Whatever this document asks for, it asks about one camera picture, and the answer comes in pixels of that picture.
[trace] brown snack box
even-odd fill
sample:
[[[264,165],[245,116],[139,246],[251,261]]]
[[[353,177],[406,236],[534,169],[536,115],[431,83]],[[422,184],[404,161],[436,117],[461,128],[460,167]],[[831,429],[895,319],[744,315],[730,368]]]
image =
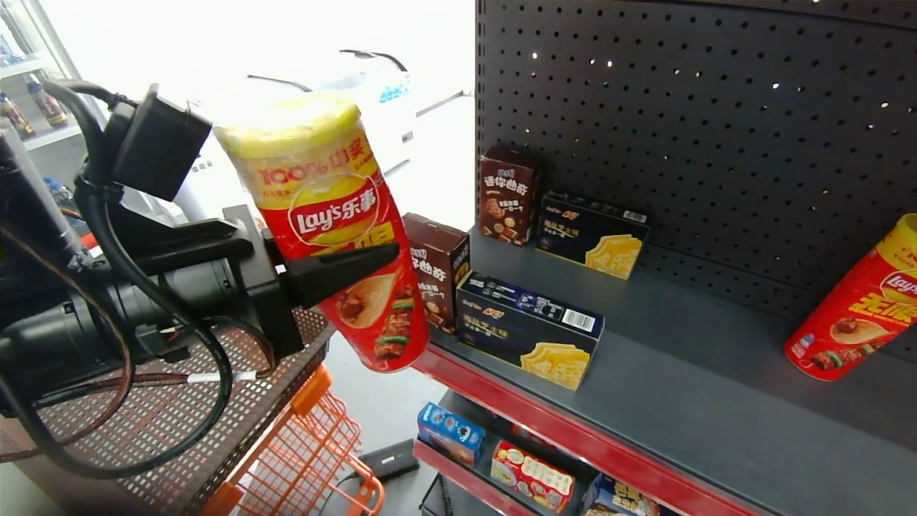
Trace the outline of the brown snack box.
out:
[[[456,332],[456,286],[471,270],[468,233],[415,213],[403,217],[426,319]]]
[[[541,168],[534,156],[502,147],[481,156],[481,233],[525,246],[537,216]]]

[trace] black pegboard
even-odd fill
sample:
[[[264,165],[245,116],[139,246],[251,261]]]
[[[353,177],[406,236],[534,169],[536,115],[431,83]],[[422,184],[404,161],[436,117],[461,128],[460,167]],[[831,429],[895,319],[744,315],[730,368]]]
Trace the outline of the black pegboard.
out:
[[[799,318],[917,210],[917,4],[736,4],[481,0],[478,150],[648,212],[642,266]]]

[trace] perforated metal panel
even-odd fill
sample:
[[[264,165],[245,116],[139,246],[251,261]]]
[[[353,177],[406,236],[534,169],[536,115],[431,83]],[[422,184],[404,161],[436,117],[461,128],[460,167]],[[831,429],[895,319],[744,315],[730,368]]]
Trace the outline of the perforated metal panel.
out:
[[[46,490],[58,493],[77,486],[73,493],[55,497],[65,509],[70,502],[95,498],[108,502],[119,496],[131,513],[196,513],[217,487],[228,477],[249,448],[271,424],[283,405],[321,364],[327,340],[334,327],[319,313],[297,308],[293,315],[307,348],[287,357],[265,381],[236,384],[233,396],[219,423],[191,450],[165,466],[145,475],[117,482],[90,482],[60,471],[47,460],[27,461],[28,471],[46,478]],[[234,371],[264,367],[258,345],[241,331],[220,335]],[[141,373],[201,373],[214,371],[214,364],[201,345],[192,349],[192,358],[178,364],[153,363],[138,368]],[[215,399],[216,384],[177,387],[135,388],[124,407],[98,431],[68,447],[88,463],[105,466],[134,464],[172,447],[204,419]],[[111,394],[100,394],[45,409],[41,415],[58,437],[71,435],[91,422],[108,404]],[[5,421],[0,429],[2,452],[13,452],[28,445],[21,429]]]
[[[917,8],[723,4],[479,2],[479,151],[649,214],[644,267],[798,318],[917,209]]]

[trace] red chip canister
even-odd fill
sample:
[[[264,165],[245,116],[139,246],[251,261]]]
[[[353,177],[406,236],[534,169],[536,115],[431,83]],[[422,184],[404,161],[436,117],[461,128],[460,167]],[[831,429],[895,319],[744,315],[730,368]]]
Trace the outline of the red chip canister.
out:
[[[917,318],[917,213],[854,266],[784,346],[800,370],[834,381]]]
[[[359,121],[341,93],[252,109],[214,134],[251,192],[283,257],[397,241],[398,257],[319,304],[375,371],[397,371],[429,329],[401,215]]]

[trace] orange shopping basket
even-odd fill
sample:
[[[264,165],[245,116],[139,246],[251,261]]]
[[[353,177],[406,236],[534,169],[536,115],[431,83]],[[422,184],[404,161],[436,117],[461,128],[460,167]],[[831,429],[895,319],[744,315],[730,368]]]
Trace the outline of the orange shopping basket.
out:
[[[238,468],[204,505],[204,516],[317,514],[337,493],[348,516],[375,516],[385,501],[378,478],[354,455],[359,425],[328,392],[331,375],[319,365]],[[362,480],[356,495],[336,483],[348,470]]]

